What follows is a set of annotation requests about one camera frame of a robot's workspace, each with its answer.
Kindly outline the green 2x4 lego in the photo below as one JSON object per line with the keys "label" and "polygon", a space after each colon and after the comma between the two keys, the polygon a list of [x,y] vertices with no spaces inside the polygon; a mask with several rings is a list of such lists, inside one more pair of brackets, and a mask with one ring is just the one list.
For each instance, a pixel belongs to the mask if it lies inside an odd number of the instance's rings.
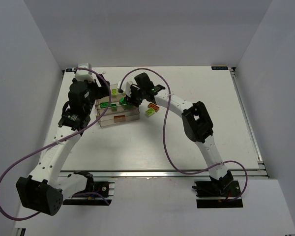
{"label": "green 2x4 lego", "polygon": [[104,109],[104,108],[109,107],[109,106],[110,106],[110,103],[109,102],[101,102],[100,103],[100,108],[101,109]]}

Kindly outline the dark green 2x2 lego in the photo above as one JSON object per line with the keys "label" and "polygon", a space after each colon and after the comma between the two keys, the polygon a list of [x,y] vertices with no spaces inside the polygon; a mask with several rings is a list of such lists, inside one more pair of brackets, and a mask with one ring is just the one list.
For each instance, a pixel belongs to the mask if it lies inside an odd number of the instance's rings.
{"label": "dark green 2x2 lego", "polygon": [[125,104],[125,103],[126,103],[126,102],[125,102],[125,100],[124,100],[124,97],[123,97],[123,98],[121,98],[121,99],[120,99],[118,102],[119,102],[119,104],[120,104],[120,105],[123,105],[123,104]]}

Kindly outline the lime small lego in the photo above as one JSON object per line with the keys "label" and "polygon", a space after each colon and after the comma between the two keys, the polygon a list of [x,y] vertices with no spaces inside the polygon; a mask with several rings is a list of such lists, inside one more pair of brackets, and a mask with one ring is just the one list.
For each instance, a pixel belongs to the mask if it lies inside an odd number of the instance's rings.
{"label": "lime small lego", "polygon": [[118,90],[117,89],[111,89],[111,95],[112,96],[117,96],[118,95]]}

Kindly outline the lime green 2x2 lego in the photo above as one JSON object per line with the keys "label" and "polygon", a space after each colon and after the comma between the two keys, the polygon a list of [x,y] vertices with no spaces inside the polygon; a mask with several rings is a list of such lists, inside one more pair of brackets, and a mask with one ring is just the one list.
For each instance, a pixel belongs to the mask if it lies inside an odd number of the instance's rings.
{"label": "lime green 2x2 lego", "polygon": [[152,115],[155,114],[155,110],[153,108],[148,108],[146,111],[145,111],[145,115],[147,117],[151,117]]}

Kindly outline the orange lego plate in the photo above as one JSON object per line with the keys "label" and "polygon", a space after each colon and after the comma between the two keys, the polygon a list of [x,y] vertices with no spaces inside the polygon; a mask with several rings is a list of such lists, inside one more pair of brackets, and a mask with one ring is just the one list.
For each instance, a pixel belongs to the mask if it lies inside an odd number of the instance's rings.
{"label": "orange lego plate", "polygon": [[147,106],[148,108],[152,108],[155,112],[158,112],[159,111],[159,106],[157,106],[156,104],[150,102]]}

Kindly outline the orange lego with green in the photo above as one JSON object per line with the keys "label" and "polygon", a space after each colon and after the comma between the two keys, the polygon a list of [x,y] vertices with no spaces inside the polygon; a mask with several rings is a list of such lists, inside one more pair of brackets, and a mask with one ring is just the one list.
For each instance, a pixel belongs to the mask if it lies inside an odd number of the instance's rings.
{"label": "orange lego with green", "polygon": [[119,122],[126,122],[126,116],[125,115],[114,116],[114,123],[119,123]]}

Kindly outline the dark green lego block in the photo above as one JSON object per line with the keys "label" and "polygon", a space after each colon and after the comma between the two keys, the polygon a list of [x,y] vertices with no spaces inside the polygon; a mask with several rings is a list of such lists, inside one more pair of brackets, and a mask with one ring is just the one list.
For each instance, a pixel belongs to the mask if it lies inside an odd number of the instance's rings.
{"label": "dark green lego block", "polygon": [[125,110],[128,110],[128,109],[131,109],[132,105],[130,105],[130,104],[124,104],[122,107],[123,107]]}

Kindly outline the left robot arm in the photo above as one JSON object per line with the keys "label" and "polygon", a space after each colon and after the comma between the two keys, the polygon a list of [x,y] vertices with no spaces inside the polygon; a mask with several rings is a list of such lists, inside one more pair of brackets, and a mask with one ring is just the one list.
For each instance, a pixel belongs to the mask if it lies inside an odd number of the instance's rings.
{"label": "left robot arm", "polygon": [[28,177],[20,177],[16,183],[23,207],[53,216],[67,198],[94,191],[93,176],[89,172],[77,171],[63,180],[58,177],[71,150],[83,135],[83,129],[90,122],[95,101],[110,95],[110,83],[106,80],[72,80],[68,101],[63,105],[54,134],[55,145],[47,148]]}

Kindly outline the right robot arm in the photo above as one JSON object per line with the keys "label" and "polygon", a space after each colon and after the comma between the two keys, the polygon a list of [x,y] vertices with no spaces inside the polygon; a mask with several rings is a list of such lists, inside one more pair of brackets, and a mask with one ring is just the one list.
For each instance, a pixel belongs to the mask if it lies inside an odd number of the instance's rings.
{"label": "right robot arm", "polygon": [[118,83],[118,91],[125,93],[125,101],[139,107],[143,100],[166,108],[163,122],[163,142],[168,112],[171,111],[182,119],[184,133],[200,150],[211,181],[211,186],[219,195],[227,192],[234,180],[231,172],[223,163],[213,136],[213,122],[203,102],[188,102],[175,96],[167,82],[165,86],[154,85],[147,73],[135,76],[135,82]]}

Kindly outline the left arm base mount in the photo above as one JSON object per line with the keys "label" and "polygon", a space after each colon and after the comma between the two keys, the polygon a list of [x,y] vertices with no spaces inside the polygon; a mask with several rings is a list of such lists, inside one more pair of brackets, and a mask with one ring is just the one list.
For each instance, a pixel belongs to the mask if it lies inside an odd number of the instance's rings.
{"label": "left arm base mount", "polygon": [[114,195],[115,182],[111,180],[94,179],[89,172],[78,171],[69,174],[70,177],[82,177],[86,184],[82,190],[63,199],[64,206],[109,206]]}

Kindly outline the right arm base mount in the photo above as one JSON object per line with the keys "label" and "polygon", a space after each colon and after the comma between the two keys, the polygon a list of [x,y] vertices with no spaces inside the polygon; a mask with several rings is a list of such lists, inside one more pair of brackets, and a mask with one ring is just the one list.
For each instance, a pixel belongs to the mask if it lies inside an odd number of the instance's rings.
{"label": "right arm base mount", "polygon": [[196,181],[192,186],[195,191],[198,209],[243,208],[239,182],[234,180],[222,192],[211,181]]}

